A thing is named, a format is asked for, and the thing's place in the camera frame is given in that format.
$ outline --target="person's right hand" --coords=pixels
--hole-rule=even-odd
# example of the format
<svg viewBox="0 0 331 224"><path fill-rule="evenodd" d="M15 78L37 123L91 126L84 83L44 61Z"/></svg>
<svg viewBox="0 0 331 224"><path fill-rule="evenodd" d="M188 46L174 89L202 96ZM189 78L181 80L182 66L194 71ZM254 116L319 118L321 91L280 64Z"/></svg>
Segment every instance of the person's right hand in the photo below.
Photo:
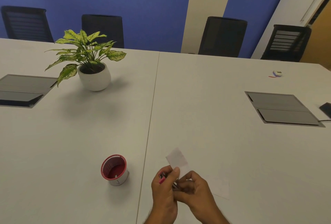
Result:
<svg viewBox="0 0 331 224"><path fill-rule="evenodd" d="M177 185L183 192L174 192L174 199L188 205L198 221L203 224L229 223L217 207L207 181L199 174L191 171L181 178Z"/></svg>

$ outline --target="human hand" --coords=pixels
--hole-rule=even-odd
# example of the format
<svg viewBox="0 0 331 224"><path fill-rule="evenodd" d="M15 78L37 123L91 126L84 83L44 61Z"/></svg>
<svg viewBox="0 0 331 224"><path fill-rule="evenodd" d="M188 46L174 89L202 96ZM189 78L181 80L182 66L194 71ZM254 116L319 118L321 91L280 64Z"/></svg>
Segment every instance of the human hand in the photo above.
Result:
<svg viewBox="0 0 331 224"><path fill-rule="evenodd" d="M177 185L183 192L174 192L174 199L188 205L198 221L203 224L229 223L217 207L207 181L199 174L190 171L177 182Z"/></svg>
<svg viewBox="0 0 331 224"><path fill-rule="evenodd" d="M159 184L159 174L168 174L162 184ZM177 201L173 198L172 184L179 176L179 168L172 170L171 166L160 169L152 181L153 208L145 224L173 224L177 218Z"/></svg>

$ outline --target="sheet of paper on table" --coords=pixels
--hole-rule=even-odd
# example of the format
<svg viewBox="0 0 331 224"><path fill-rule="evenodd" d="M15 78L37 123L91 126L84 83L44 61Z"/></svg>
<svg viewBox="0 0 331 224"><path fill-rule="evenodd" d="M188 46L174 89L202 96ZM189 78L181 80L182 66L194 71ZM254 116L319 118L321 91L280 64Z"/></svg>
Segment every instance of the sheet of paper on table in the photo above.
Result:
<svg viewBox="0 0 331 224"><path fill-rule="evenodd" d="M166 159L172 168L179 167L179 179L191 170L186 158L178 147L172 150L172 152L166 156ZM228 200L230 199L229 180L227 178L215 174L213 176L206 176L204 179L208 182L212 194Z"/></svg>

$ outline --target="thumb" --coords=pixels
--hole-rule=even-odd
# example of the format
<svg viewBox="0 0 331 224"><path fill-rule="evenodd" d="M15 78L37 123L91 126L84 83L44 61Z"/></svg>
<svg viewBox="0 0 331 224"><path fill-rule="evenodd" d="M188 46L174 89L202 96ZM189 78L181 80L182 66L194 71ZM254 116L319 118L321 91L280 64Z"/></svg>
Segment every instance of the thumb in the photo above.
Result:
<svg viewBox="0 0 331 224"><path fill-rule="evenodd" d="M179 202L182 202L186 205L189 205L191 195L181 192L181 191L174 191L173 192L173 199Z"/></svg>
<svg viewBox="0 0 331 224"><path fill-rule="evenodd" d="M168 174L167 178L163 182L166 187L171 188L172 184L178 179L178 176L180 174L179 167L175 167L170 174Z"/></svg>

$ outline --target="mesh chair back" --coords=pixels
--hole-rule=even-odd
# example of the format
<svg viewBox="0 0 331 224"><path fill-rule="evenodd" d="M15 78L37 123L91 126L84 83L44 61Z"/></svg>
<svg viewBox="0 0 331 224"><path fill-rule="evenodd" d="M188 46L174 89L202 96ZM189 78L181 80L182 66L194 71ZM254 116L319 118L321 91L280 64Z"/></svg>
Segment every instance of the mesh chair back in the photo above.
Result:
<svg viewBox="0 0 331 224"><path fill-rule="evenodd" d="M244 20L208 17L199 54L238 57L246 27L247 21Z"/></svg>
<svg viewBox="0 0 331 224"><path fill-rule="evenodd" d="M82 15L82 29L88 34L100 31L106 38L96 38L96 42L115 41L115 48L124 48L123 23L120 16Z"/></svg>
<svg viewBox="0 0 331 224"><path fill-rule="evenodd" d="M299 62L311 33L309 27L275 24L261 59Z"/></svg>
<svg viewBox="0 0 331 224"><path fill-rule="evenodd" d="M54 42L45 9L2 6L1 14L8 38Z"/></svg>

